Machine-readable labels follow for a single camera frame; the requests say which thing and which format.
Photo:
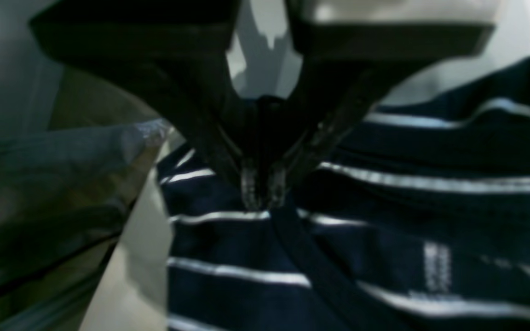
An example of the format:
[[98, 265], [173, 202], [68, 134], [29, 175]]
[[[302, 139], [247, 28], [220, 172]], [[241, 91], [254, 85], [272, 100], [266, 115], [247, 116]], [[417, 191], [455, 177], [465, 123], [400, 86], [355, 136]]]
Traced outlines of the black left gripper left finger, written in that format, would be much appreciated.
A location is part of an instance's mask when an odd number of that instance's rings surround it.
[[238, 0], [59, 0], [28, 23], [51, 59], [132, 94], [168, 120], [249, 210], [264, 208], [257, 108], [226, 53]]

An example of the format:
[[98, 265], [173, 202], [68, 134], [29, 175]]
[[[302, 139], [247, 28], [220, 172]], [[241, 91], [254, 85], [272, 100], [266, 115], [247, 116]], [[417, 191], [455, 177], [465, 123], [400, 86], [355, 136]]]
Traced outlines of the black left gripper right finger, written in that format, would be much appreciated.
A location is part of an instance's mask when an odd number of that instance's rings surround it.
[[300, 75], [269, 100], [267, 205], [311, 172], [378, 101], [444, 59], [479, 54], [494, 0], [286, 0]]

